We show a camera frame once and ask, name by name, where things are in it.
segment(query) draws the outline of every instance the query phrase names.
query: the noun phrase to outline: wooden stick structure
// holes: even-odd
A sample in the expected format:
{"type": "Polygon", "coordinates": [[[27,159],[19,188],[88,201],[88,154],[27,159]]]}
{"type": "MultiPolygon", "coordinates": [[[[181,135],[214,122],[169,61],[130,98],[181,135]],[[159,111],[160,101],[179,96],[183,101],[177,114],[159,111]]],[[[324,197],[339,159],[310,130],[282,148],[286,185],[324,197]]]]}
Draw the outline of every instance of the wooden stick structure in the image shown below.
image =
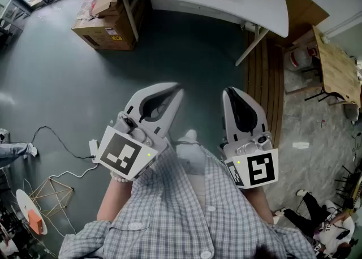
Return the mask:
{"type": "Polygon", "coordinates": [[[74,191],[74,189],[72,187],[69,187],[69,186],[67,186],[65,184],[62,184],[62,183],[60,183],[60,182],[58,182],[58,181],[56,181],[54,179],[47,178],[43,183],[41,183],[41,185],[39,185],[39,187],[37,187],[35,189],[35,191],[33,191],[29,195],[29,197],[34,203],[38,204],[38,202],[37,202],[38,199],[55,195],[58,202],[54,205],[54,207],[51,210],[42,210],[42,211],[40,211],[40,213],[42,215],[44,215],[46,218],[49,219],[49,217],[54,216],[55,214],[57,214],[61,210],[64,210],[67,207],[67,204],[70,201],[70,198],[72,196],[73,191],[74,191]],[[47,183],[50,184],[51,188],[53,189],[53,193],[49,193],[49,194],[39,196],[40,192],[43,190],[44,186],[47,183]],[[56,191],[54,186],[53,186],[53,183],[57,183],[57,184],[65,187],[66,189],[61,190],[61,191],[56,191]],[[64,192],[67,192],[65,194],[65,196],[63,196],[62,198],[59,198],[58,194],[64,193],[64,192]]]}

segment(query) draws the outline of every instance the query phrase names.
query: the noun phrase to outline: person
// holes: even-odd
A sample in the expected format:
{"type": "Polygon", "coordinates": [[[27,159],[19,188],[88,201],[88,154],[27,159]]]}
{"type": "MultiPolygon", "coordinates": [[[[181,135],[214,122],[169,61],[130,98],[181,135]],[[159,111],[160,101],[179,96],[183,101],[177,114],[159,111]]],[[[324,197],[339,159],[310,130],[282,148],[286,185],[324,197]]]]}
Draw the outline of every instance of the person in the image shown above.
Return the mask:
{"type": "Polygon", "coordinates": [[[333,203],[327,201],[320,207],[317,200],[306,190],[299,190],[297,196],[303,197],[311,219],[308,220],[291,209],[284,210],[284,216],[310,238],[321,243],[320,252],[333,255],[335,258],[347,258],[351,253],[350,241],[355,225],[347,211],[337,213],[333,203]]]}
{"type": "Polygon", "coordinates": [[[241,192],[194,130],[134,182],[111,176],[97,221],[65,236],[60,259],[314,258],[299,230],[273,225],[263,188],[241,192]]]}
{"type": "Polygon", "coordinates": [[[9,131],[0,129],[0,168],[9,165],[18,157],[31,154],[33,157],[38,155],[37,148],[32,144],[26,143],[8,143],[9,131]]]}

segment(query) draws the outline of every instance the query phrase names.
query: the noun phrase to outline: checkered shirt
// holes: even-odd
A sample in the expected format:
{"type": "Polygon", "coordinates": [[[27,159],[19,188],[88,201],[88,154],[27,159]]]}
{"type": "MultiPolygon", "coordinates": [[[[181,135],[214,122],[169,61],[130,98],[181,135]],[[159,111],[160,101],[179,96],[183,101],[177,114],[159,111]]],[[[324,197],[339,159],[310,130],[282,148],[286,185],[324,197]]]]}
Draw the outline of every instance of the checkered shirt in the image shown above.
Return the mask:
{"type": "Polygon", "coordinates": [[[67,235],[59,258],[252,258],[264,245],[277,258],[315,258],[299,230],[271,226],[255,212],[226,166],[205,148],[203,213],[171,147],[132,187],[113,222],[67,235]]]}

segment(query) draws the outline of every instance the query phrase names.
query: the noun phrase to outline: sneaker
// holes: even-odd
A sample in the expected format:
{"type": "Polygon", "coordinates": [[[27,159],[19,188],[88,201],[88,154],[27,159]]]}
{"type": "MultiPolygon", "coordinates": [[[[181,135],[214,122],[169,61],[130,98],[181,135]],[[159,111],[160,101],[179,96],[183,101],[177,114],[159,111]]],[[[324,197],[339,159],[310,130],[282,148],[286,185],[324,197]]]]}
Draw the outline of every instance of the sneaker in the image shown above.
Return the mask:
{"type": "Polygon", "coordinates": [[[9,141],[9,131],[6,129],[0,128],[0,144],[7,143],[9,141]]]}
{"type": "Polygon", "coordinates": [[[196,130],[189,130],[188,132],[186,132],[185,137],[192,139],[192,140],[197,140],[197,133],[196,130]]]}
{"type": "Polygon", "coordinates": [[[296,195],[297,195],[298,197],[304,197],[307,193],[309,193],[309,192],[307,192],[307,191],[304,190],[304,189],[300,189],[299,191],[296,192],[296,195]]]}
{"type": "Polygon", "coordinates": [[[32,156],[36,157],[38,155],[38,150],[36,149],[36,147],[33,144],[29,144],[31,149],[30,152],[32,154],[32,156]]]}
{"type": "Polygon", "coordinates": [[[278,216],[278,217],[284,216],[284,211],[285,211],[286,209],[287,209],[287,208],[283,208],[283,209],[281,209],[281,210],[279,210],[279,211],[276,211],[276,212],[275,212],[275,215],[278,216]]]}

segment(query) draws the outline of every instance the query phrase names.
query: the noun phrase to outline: black pants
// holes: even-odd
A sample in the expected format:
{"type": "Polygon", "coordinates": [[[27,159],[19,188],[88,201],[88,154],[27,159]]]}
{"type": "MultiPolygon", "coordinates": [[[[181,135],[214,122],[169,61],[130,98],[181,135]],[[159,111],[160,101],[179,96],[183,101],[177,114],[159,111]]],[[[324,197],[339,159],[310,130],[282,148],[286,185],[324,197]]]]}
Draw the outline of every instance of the black pants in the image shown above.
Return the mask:
{"type": "Polygon", "coordinates": [[[317,200],[310,193],[307,193],[303,197],[303,201],[307,205],[308,211],[311,215],[311,220],[296,214],[291,209],[285,210],[284,216],[300,228],[304,234],[309,237],[313,237],[315,228],[317,228],[320,223],[324,222],[330,213],[325,208],[319,207],[317,200]]]}

